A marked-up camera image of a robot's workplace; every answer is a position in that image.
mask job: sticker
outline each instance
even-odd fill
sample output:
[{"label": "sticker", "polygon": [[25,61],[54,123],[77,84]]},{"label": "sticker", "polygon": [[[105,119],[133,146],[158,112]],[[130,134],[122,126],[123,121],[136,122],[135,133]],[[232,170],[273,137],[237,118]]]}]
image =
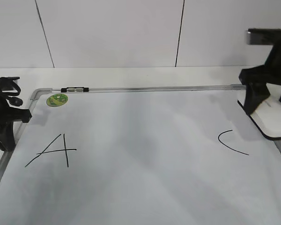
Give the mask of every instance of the sticker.
[{"label": "sticker", "polygon": [[68,99],[67,95],[65,95],[65,94],[51,95],[47,99],[47,105],[50,106],[50,107],[62,106],[65,103],[67,103],[67,99]]}]

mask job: white wall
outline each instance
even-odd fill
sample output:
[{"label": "white wall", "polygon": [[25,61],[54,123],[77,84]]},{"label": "white wall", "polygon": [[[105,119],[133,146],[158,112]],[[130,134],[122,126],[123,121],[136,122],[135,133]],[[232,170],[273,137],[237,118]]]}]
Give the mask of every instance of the white wall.
[{"label": "white wall", "polygon": [[0,0],[0,68],[50,68],[34,0]]},{"label": "white wall", "polygon": [[[173,67],[183,0],[37,0],[58,68]],[[281,0],[185,0],[177,66],[258,65],[281,28]],[[0,68],[52,67],[34,0],[0,0]]]},{"label": "white wall", "polygon": [[185,0],[177,66],[263,64],[271,47],[246,45],[248,28],[281,28],[281,0]]},{"label": "white wall", "polygon": [[55,67],[175,66],[183,0],[39,0]]}]

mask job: white table surface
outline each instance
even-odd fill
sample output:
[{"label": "white table surface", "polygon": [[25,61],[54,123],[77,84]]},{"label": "white table surface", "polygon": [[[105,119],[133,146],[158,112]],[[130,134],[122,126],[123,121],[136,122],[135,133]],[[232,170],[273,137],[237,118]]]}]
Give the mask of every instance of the white table surface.
[{"label": "white table surface", "polygon": [[242,68],[246,67],[0,68],[0,77],[20,77],[18,84],[24,108],[38,88],[230,85],[240,83],[238,76]]}]

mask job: white surface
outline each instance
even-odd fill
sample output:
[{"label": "white surface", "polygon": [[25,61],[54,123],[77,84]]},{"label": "white surface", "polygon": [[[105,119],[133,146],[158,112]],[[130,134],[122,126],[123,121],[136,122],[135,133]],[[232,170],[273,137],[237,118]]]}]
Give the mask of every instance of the white surface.
[{"label": "white surface", "polygon": [[52,67],[34,0],[0,0],[0,68]]},{"label": "white surface", "polygon": [[[244,105],[245,92],[237,95],[239,102]],[[268,97],[251,114],[263,133],[272,138],[281,137],[281,102],[275,96]]]},{"label": "white surface", "polygon": [[[42,96],[0,183],[0,224],[281,225],[281,155],[236,94]],[[229,129],[222,141],[249,156],[218,142]],[[24,168],[62,133],[69,168],[64,152]]]},{"label": "white surface", "polygon": [[186,0],[177,66],[263,64],[271,47],[246,45],[248,28],[281,28],[281,0]]},{"label": "white surface", "polygon": [[38,1],[57,68],[175,66],[183,0]]}]

